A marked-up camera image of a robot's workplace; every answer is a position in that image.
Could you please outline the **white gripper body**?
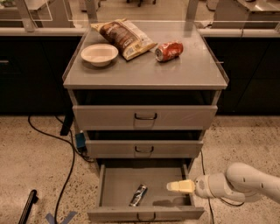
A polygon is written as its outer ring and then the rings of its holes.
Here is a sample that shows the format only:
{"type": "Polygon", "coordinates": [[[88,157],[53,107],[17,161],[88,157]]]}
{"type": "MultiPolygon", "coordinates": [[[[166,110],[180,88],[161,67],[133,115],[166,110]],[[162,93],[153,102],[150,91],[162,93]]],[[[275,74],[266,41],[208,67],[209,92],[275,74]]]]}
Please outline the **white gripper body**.
{"type": "Polygon", "coordinates": [[[196,195],[204,199],[211,197],[208,178],[208,175],[200,175],[194,180],[196,195]]]}

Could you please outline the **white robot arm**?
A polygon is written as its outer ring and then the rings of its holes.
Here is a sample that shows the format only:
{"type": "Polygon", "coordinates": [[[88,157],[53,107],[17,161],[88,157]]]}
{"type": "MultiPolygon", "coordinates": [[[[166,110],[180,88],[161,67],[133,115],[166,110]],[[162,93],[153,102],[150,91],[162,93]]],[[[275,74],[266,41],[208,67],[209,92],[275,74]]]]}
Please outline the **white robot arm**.
{"type": "Polygon", "coordinates": [[[203,199],[226,198],[236,202],[255,202],[263,195],[280,203],[280,178],[244,163],[232,163],[225,172],[169,182],[175,193],[195,193],[203,199]]]}

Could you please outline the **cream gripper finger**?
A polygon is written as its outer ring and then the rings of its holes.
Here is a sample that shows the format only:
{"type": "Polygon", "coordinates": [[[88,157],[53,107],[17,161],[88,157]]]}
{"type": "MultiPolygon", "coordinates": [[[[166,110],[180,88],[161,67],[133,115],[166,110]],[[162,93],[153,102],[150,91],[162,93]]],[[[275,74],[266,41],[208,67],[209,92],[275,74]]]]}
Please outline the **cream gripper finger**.
{"type": "Polygon", "coordinates": [[[193,193],[195,191],[195,184],[192,180],[180,180],[170,182],[166,185],[168,191],[176,192],[176,193],[193,193]]]}

